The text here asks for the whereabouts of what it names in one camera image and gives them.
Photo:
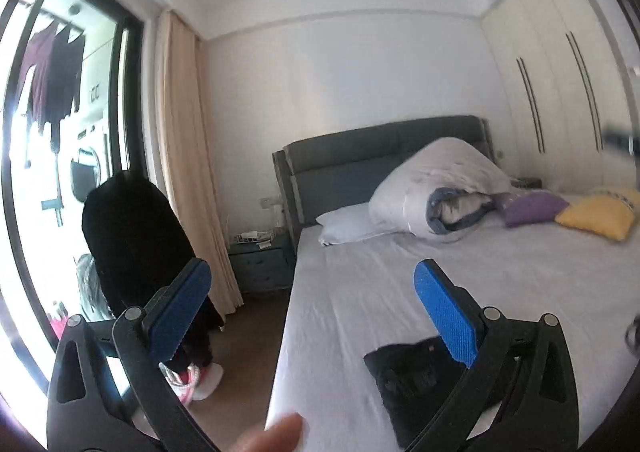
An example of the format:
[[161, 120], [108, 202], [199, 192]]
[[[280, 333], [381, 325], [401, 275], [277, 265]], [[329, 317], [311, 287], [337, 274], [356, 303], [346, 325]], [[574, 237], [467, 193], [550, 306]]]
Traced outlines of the person's left hand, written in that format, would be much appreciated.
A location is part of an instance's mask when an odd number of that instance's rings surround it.
[[293, 452], [303, 442], [306, 420], [298, 413], [281, 417], [266, 429], [254, 428], [236, 440], [233, 452]]

